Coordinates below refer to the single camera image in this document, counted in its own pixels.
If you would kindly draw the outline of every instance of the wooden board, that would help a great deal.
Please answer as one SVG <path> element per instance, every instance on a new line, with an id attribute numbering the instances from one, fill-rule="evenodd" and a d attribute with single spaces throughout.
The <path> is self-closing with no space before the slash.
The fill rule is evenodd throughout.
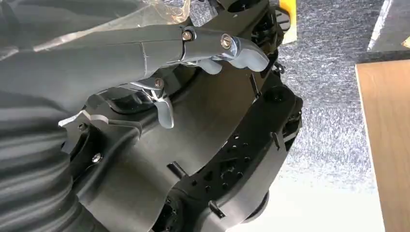
<path id="1" fill-rule="evenodd" d="M 356 65 L 387 232 L 410 232 L 410 60 Z"/>

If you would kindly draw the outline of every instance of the yellow object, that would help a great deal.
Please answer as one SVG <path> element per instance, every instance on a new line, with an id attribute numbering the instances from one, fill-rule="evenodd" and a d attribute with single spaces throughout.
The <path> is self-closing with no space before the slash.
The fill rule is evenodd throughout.
<path id="1" fill-rule="evenodd" d="M 279 7 L 287 11 L 291 18 L 291 27 L 283 38 L 283 43 L 287 44 L 297 39 L 296 0 L 279 0 Z"/>
<path id="2" fill-rule="evenodd" d="M 410 48 L 410 37 L 408 37 L 403 43 L 403 46 L 405 46 L 406 48 Z"/>

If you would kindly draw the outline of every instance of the plastic wrap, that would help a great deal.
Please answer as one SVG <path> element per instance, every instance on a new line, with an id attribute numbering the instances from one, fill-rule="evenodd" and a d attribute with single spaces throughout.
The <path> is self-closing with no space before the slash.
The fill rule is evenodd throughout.
<path id="1" fill-rule="evenodd" d="M 0 0 L 0 60 L 95 31 L 185 21 L 190 0 Z"/>

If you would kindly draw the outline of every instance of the screw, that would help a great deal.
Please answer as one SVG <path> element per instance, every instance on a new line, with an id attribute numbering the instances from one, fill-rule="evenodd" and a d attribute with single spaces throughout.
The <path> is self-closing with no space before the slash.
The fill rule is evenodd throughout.
<path id="1" fill-rule="evenodd" d="M 81 123 L 80 125 L 78 125 L 78 129 L 83 132 L 87 129 L 87 125 L 84 123 Z"/>
<path id="2" fill-rule="evenodd" d="M 281 102 L 281 101 L 283 101 L 283 93 L 280 92 L 280 91 L 275 92 L 275 95 L 274 95 L 274 97 L 273 97 L 273 101 L 274 101 L 274 102 Z"/>
<path id="3" fill-rule="evenodd" d="M 155 78 L 155 87 L 162 88 L 164 86 L 164 80 L 162 78 Z"/>
<path id="4" fill-rule="evenodd" d="M 188 40 L 192 40 L 192 33 L 189 31 L 184 31 L 182 33 L 182 40 L 183 41 L 188 41 Z"/>
<path id="5" fill-rule="evenodd" d="M 101 155 L 100 153 L 97 153 L 97 154 L 95 154 L 95 155 L 93 156 L 93 158 L 92 158 L 91 161 L 92 161 L 93 163 L 98 163 L 98 162 L 100 162 L 102 159 L 103 159 L 102 155 Z"/>
<path id="6" fill-rule="evenodd" d="M 229 49 L 231 48 L 232 44 L 232 37 L 228 34 L 223 34 L 222 38 L 220 39 L 220 44 L 222 45 L 223 48 Z"/>

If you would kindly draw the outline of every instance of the gray fabric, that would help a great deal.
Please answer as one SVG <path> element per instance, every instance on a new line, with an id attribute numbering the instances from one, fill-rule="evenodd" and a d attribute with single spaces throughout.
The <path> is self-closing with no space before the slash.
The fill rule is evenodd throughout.
<path id="1" fill-rule="evenodd" d="M 299 1 L 298 40 L 280 49 L 284 82 L 305 101 L 304 127 L 281 177 L 375 192 L 354 65 L 383 0 Z"/>
<path id="2" fill-rule="evenodd" d="M 191 0 L 190 18 L 192 23 L 199 27 L 212 19 L 211 5 L 208 1 Z"/>

